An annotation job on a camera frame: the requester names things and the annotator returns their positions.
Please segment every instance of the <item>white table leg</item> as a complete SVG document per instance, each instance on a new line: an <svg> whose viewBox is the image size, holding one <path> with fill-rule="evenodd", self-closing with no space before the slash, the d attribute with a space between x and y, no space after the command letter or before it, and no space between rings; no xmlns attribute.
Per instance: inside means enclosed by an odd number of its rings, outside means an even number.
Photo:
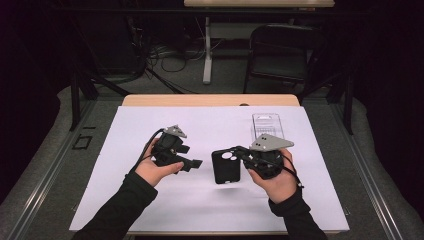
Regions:
<svg viewBox="0 0 424 240"><path fill-rule="evenodd" d="M211 53L211 29L209 23L209 17L206 17L205 23L205 69L203 71L203 84L211 83L211 75L212 75L212 53Z"/></svg>

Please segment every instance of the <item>black sleeve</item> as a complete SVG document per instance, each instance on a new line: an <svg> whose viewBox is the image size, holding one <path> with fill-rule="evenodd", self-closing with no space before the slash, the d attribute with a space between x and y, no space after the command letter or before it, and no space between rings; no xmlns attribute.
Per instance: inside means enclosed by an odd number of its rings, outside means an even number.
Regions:
<svg viewBox="0 0 424 240"><path fill-rule="evenodd" d="M122 239L157 191L135 172L126 175L118 192L72 239Z"/></svg>
<svg viewBox="0 0 424 240"><path fill-rule="evenodd" d="M311 208L302 198L302 189L279 204L268 201L271 211L278 217L283 217L291 240L327 239L325 233L315 223L309 213Z"/></svg>

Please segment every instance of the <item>person's right hand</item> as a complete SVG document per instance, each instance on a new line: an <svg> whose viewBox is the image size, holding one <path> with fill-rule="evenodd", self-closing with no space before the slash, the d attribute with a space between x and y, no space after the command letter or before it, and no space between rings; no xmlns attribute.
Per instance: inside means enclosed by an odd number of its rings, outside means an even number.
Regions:
<svg viewBox="0 0 424 240"><path fill-rule="evenodd" d="M292 154L287 149L282 148L280 149L280 152L293 163ZM294 171L292 164L290 164L286 158L283 159L284 166ZM248 169L247 171L252 177L253 182L262 187L271 201L275 204L285 201L296 192L296 179L291 173L285 170L281 171L281 173L274 178L267 180L262 179L253 169Z"/></svg>
<svg viewBox="0 0 424 240"><path fill-rule="evenodd" d="M162 167L156 166L156 164L152 161L151 154L153 146L158 140L158 138L153 139L143 156L144 160L141 161L135 170L135 172L146 180L146 182L148 182L152 187L155 187L162 178L180 171L184 166L183 162L177 162Z"/></svg>

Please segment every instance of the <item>white paper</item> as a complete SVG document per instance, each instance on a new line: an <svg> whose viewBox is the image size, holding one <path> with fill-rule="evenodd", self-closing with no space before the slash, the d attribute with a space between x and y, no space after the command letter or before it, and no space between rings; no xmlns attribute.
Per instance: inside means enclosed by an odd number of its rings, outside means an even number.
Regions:
<svg viewBox="0 0 424 240"><path fill-rule="evenodd" d="M347 231L345 215L334 190L305 110L287 106L243 107L119 107L100 152L86 192L70 226L81 229L120 187L140 156L144 144L160 128L178 125L190 147L188 159L203 160L200 169L164 178L158 197L130 228L130 232L219 233L285 232L282 218L271 213L267 196L244 166L237 183L216 184L211 153L252 143L253 113L277 113L303 196L324 231Z"/></svg>

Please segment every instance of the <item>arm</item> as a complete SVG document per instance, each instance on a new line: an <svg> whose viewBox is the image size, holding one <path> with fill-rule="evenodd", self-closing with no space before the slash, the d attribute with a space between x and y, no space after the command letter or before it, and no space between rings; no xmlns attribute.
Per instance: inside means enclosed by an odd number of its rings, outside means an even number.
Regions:
<svg viewBox="0 0 424 240"><path fill-rule="evenodd" d="M183 163L158 167L150 159L154 140L144 155L144 159L130 172L119 188L96 213L90 222L79 230L73 239L122 239L143 210L156 198L154 187L159 181L179 171Z"/></svg>
<svg viewBox="0 0 424 240"><path fill-rule="evenodd" d="M287 149L281 149L281 153L287 157L284 166L294 171L291 153ZM327 239L309 213L311 209L302 198L302 188L292 174L283 170L278 176L263 180L255 171L248 171L253 182L269 196L271 211L284 218L290 239Z"/></svg>

